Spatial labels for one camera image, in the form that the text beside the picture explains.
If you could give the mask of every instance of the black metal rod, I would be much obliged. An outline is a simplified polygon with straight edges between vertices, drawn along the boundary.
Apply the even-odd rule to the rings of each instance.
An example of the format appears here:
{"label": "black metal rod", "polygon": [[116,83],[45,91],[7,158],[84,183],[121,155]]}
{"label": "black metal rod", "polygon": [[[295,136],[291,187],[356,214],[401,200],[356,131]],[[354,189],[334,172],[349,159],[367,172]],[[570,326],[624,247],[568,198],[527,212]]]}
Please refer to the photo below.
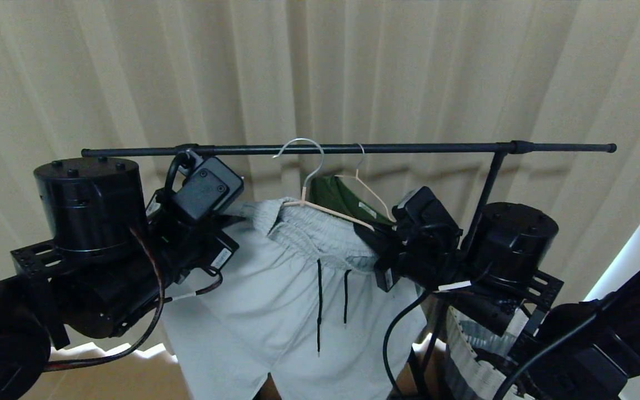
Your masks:
{"label": "black metal rod", "polygon": [[[196,146],[149,147],[137,149],[83,149],[82,157],[144,157],[173,156],[194,146],[193,151],[203,156],[277,154],[282,145],[244,145],[244,146]],[[511,153],[528,152],[615,152],[615,144],[562,144],[532,143],[520,140],[501,143],[415,143],[415,144],[362,144],[366,153]],[[360,154],[357,144],[322,144],[325,154]],[[288,146],[285,154],[318,154],[317,147],[308,144]]]}
{"label": "black metal rod", "polygon": [[473,213],[473,220],[471,221],[471,227],[468,228],[468,233],[466,237],[463,238],[463,242],[461,243],[461,249],[468,251],[471,247],[471,243],[473,242],[473,236],[475,236],[476,228],[478,226],[478,220],[481,218],[481,213],[483,212],[483,207],[485,207],[488,202],[488,197],[491,195],[491,191],[493,190],[493,184],[496,182],[496,178],[498,177],[498,171],[500,171],[501,165],[503,165],[503,159],[505,158],[506,153],[498,152],[493,155],[493,161],[491,161],[491,168],[488,170],[488,177],[486,177],[486,182],[483,184],[483,192],[481,192],[481,197],[478,199],[478,205],[476,206],[476,210]]}

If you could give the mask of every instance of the horizontal bar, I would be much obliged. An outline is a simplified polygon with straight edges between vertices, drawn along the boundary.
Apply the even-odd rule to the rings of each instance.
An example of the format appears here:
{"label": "horizontal bar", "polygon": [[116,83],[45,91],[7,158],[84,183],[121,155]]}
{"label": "horizontal bar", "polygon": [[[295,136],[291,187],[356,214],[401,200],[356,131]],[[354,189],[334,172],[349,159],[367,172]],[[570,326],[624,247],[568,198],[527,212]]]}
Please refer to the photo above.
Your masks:
{"label": "horizontal bar", "polygon": [[[177,147],[149,147],[137,149],[83,149],[82,157],[144,157],[173,156],[183,152],[186,144]],[[246,146],[196,146],[193,151],[198,155],[257,155],[277,154],[281,144],[262,144]],[[617,145],[611,144],[566,144],[532,143],[522,140],[501,143],[414,143],[414,144],[363,144],[364,152],[370,154],[410,154],[410,153],[496,153],[524,154],[529,152],[607,152],[613,153]],[[357,144],[322,144],[325,154],[359,154],[362,149]],[[288,146],[284,154],[318,154],[317,147],[311,144]]]}

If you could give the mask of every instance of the cylindrical motor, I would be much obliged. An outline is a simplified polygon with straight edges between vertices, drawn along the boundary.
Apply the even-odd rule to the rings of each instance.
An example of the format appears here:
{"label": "cylindrical motor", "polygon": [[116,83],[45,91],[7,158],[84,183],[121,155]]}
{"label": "cylindrical motor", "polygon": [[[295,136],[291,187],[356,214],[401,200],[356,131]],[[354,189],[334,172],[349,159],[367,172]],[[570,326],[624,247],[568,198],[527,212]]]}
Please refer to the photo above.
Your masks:
{"label": "cylindrical motor", "polygon": [[147,219],[136,162],[64,159],[44,164],[33,174],[53,243],[66,259],[106,262],[138,248],[129,228],[142,233]]}
{"label": "cylindrical motor", "polygon": [[540,210],[523,204],[483,208],[466,264],[474,279],[526,289],[559,228]]}

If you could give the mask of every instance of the clothes rack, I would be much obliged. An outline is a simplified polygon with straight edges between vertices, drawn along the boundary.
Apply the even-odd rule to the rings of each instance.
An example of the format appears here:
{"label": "clothes rack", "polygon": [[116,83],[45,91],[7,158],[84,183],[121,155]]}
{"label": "clothes rack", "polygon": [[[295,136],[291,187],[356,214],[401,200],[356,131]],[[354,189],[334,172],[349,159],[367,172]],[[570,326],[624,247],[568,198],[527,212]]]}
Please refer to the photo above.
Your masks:
{"label": "clothes rack", "polygon": [[[526,154],[531,152],[605,152],[617,151],[617,145],[609,144],[569,144],[569,143],[533,143],[523,140],[496,143],[414,143],[414,144],[321,144],[325,154],[439,154],[439,153],[493,153],[490,169],[480,198],[473,212],[473,218],[468,233],[463,238],[461,249],[467,251],[470,248],[475,235],[478,220],[483,207],[488,202],[488,197],[493,189],[493,184],[498,177],[498,172],[503,160],[508,154]],[[183,144],[176,147],[149,147],[132,149],[83,149],[82,157],[145,157],[145,156],[173,156],[180,152],[196,152],[200,156],[213,157],[224,155],[264,155],[277,154],[282,144],[241,145],[241,146],[216,146]],[[285,148],[285,154],[319,154],[320,151],[313,145],[297,144]],[[423,380],[423,371],[417,366],[416,355],[409,357],[409,365],[414,381],[419,389],[417,398],[428,398],[426,384]]]}

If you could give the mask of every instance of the white shorts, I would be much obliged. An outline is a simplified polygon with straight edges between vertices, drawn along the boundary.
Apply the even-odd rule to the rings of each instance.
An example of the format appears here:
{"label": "white shorts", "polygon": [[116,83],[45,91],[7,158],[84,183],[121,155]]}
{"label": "white shorts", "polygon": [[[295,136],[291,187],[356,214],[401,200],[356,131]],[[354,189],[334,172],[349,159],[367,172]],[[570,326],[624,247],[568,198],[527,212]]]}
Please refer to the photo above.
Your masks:
{"label": "white shorts", "polygon": [[[417,298],[414,283],[402,279],[385,293],[372,272],[376,254],[352,223],[309,207],[280,208],[284,200],[228,210],[247,220],[224,230],[239,250],[224,266],[223,284],[165,306],[162,321],[190,394],[251,399],[270,373],[284,399],[386,398],[384,333]],[[214,279],[195,270],[168,293]],[[394,329],[395,377],[425,324],[414,309]]]}

